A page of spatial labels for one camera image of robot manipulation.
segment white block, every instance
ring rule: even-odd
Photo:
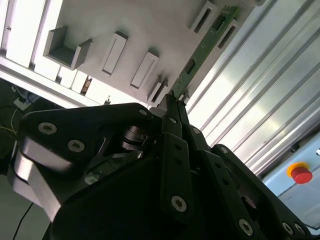
[[[140,67],[138,68],[138,71],[135,73],[134,78],[131,81],[131,87],[139,89],[140,86],[143,86],[157,65],[158,60],[159,58],[157,56],[147,52]]]
[[[106,50],[105,57],[101,63],[100,68],[103,72],[108,74],[109,76],[114,71],[116,64],[120,58],[120,55],[125,48],[127,39],[115,33],[112,36],[110,44]]]

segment bolt head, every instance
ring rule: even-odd
[[[143,110],[143,109],[140,109],[139,113],[141,113],[142,115],[145,115],[145,116],[147,115],[147,112],[145,110]]]
[[[282,227],[284,228],[284,230],[287,231],[288,234],[290,234],[290,235],[293,235],[293,234],[294,234],[293,229],[289,226],[288,223],[283,222],[283,223],[282,223]]]
[[[68,149],[75,153],[80,153],[85,150],[85,144],[77,139],[70,140],[68,142]]]
[[[225,147],[222,146],[222,147],[220,147],[220,149],[224,154],[228,153],[228,150]]]
[[[172,118],[172,117],[170,117],[170,121],[173,122],[174,124],[177,123],[177,121],[176,121],[174,118]]]
[[[198,128],[192,128],[192,131],[195,133],[195,134],[200,134],[200,131]]]
[[[173,196],[171,198],[171,204],[175,208],[175,210],[177,210],[180,213],[183,213],[187,210],[187,203],[180,196],[177,196],[177,195]]]
[[[51,135],[57,132],[57,127],[51,122],[42,122],[38,125],[38,130],[40,133]]]

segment black cable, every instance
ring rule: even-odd
[[[28,101],[33,104],[34,102],[30,100],[29,96],[30,96],[31,92],[28,92],[28,94],[26,95],[26,98],[28,99]]]
[[[19,224],[18,224],[18,227],[17,227],[16,230],[15,230],[15,233],[14,233],[14,236],[13,236],[12,240],[15,240],[15,239],[16,239],[16,236],[17,236],[17,234],[18,234],[20,225],[21,225],[22,221],[24,220],[25,216],[27,215],[27,213],[29,212],[29,210],[31,209],[31,207],[32,207],[33,204],[34,204],[34,203],[31,203],[31,204],[30,204],[30,206],[28,207],[28,209],[25,211],[24,215],[23,215],[22,218],[20,219],[20,222],[19,222]]]

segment metal panel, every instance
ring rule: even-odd
[[[256,174],[319,122],[320,1],[264,7],[187,105],[208,144],[227,145]]]

